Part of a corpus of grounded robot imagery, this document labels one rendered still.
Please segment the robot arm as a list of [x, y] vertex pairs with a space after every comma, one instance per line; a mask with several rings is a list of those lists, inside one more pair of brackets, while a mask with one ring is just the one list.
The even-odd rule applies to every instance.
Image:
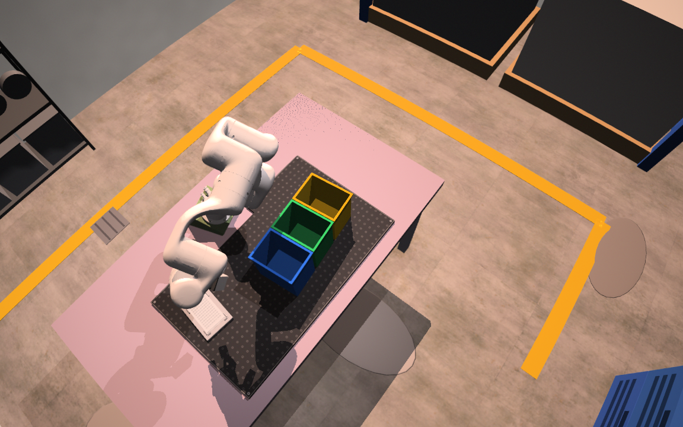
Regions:
[[[227, 137], [226, 137], [227, 136]], [[203, 200], [178, 220], [163, 253], [165, 264], [174, 268], [170, 275], [170, 295], [182, 309], [197, 307], [208, 289], [224, 290], [228, 259], [219, 250], [185, 236], [198, 217], [213, 225], [240, 215], [244, 208], [255, 210], [273, 186], [274, 168], [267, 163], [276, 156], [279, 144], [271, 133], [258, 132], [237, 120], [219, 120], [202, 152], [202, 161], [221, 173], [212, 191], [203, 189]], [[208, 198], [208, 199], [207, 199]], [[205, 200], [204, 200], [205, 199]]]

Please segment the orange open-top bin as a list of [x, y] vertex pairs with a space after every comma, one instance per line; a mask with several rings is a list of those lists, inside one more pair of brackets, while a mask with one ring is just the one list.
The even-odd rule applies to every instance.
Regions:
[[336, 240], [352, 216], [352, 196], [353, 193], [311, 173], [292, 200], [333, 221]]

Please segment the green bin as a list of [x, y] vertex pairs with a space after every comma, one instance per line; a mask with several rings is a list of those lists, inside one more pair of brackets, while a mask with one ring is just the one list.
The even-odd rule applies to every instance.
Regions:
[[314, 266], [333, 245], [333, 221], [291, 200], [271, 226], [292, 241], [314, 252]]

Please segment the blue open bin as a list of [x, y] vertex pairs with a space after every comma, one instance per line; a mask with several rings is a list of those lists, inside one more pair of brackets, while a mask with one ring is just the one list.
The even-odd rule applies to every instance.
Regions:
[[296, 241], [269, 228], [248, 258], [265, 278], [298, 296], [314, 274], [313, 254]]

